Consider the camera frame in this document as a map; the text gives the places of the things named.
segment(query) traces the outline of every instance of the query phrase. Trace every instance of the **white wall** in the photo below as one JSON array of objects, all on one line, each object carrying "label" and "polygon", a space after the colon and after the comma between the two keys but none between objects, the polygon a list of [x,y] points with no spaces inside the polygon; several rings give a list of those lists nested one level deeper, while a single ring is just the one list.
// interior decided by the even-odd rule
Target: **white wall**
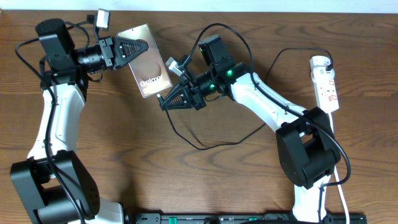
[{"label": "white wall", "polygon": [[0,0],[2,9],[398,13],[398,0]]}]

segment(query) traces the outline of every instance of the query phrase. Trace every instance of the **wooden surface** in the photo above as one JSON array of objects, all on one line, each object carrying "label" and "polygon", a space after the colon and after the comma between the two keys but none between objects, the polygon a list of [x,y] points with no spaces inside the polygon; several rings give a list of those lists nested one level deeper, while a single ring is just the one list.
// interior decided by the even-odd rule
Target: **wooden surface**
[{"label": "wooden surface", "polygon": [[[42,20],[78,22],[87,13],[4,11],[0,17],[0,222],[29,222],[9,170],[33,146],[43,111],[39,81],[18,60],[14,47],[35,38],[34,27]],[[322,47],[331,52],[340,100],[334,113],[336,139],[352,164],[352,176],[343,186],[348,208],[366,214],[369,223],[395,223],[398,16],[112,12],[111,31],[101,35],[148,23],[166,60],[189,53],[202,28],[212,22],[229,24],[244,36],[261,77],[285,47]],[[78,30],[71,34],[76,45],[83,46],[83,35]],[[249,62],[244,45],[228,30],[214,28],[207,33],[211,34],[222,36],[236,62]],[[38,68],[44,51],[40,44],[31,44],[21,54]],[[294,103],[313,108],[308,60],[315,54],[286,52],[274,67],[269,86]],[[198,51],[192,68],[206,69]],[[195,135],[206,146],[237,141],[262,124],[228,98],[200,111],[170,114],[184,136],[197,143]],[[197,151],[174,134],[156,97],[142,98],[129,68],[106,72],[101,84],[90,83],[80,118],[78,156],[100,195],[132,210],[264,213],[291,210],[294,203],[293,185],[280,168],[271,129],[263,128],[239,146]],[[338,170],[343,177],[343,162]],[[343,211],[336,187],[328,189],[326,207]]]}]

